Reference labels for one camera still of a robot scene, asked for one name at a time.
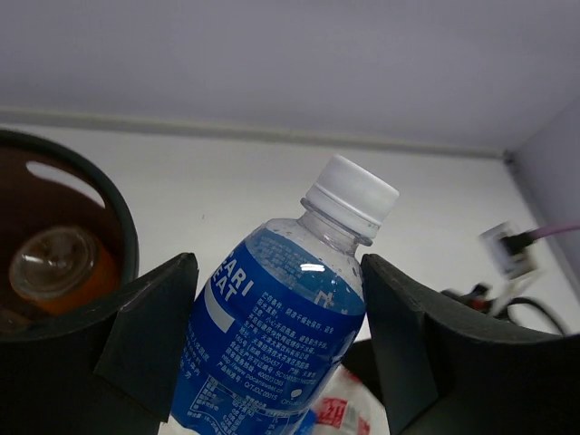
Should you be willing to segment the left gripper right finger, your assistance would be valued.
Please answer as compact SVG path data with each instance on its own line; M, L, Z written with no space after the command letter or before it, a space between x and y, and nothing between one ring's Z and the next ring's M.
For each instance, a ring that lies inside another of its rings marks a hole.
M362 259L393 434L576 434L579 338L499 321Z

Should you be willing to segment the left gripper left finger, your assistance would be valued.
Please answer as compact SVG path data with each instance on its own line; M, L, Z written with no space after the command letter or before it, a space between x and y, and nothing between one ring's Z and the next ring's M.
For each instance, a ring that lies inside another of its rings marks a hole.
M196 257L179 254L101 299L2 335L2 433L157 433L197 282Z

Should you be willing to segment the red cap clear bottle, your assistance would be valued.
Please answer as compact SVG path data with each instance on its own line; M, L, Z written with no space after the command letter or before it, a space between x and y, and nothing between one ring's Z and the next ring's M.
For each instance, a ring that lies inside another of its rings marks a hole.
M389 435L384 407L363 383L342 365L314 403L312 434Z

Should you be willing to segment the orange juice bottle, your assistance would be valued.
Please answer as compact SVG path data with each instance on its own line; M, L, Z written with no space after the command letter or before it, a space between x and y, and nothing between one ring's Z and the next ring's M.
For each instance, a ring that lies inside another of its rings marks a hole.
M8 276L19 296L53 315L87 305L120 283L109 250L77 226L50 227L26 240L16 250Z

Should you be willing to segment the blue label bottle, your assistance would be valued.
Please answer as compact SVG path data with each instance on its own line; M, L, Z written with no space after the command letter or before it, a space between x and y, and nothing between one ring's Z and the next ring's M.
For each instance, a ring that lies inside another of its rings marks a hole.
M217 267L192 305L169 416L177 434L291 434L366 314L355 253L398 191L343 156Z

